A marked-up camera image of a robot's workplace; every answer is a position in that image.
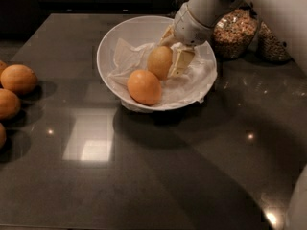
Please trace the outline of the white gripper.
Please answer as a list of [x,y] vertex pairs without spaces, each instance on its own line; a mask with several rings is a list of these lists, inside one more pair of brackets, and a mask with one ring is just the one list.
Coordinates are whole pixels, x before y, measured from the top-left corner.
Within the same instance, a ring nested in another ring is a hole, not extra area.
[[173,26],[169,25],[166,28],[158,43],[159,46],[167,47],[175,44],[171,47],[173,63],[168,73],[169,78],[181,76],[192,62],[195,51],[193,47],[187,46],[198,46],[210,41],[212,32],[212,28],[203,26],[192,16],[187,3],[181,6],[175,16]]

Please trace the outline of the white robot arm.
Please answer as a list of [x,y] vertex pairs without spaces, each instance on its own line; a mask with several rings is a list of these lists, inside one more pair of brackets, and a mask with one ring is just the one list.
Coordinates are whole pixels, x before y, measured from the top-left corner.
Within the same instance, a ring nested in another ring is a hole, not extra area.
[[[190,147],[171,157],[181,202],[196,228],[307,230],[306,0],[242,0],[281,40],[293,62],[271,67],[253,56],[224,62],[216,92],[200,117],[184,125]],[[225,5],[190,0],[177,13],[186,24],[213,25]]]

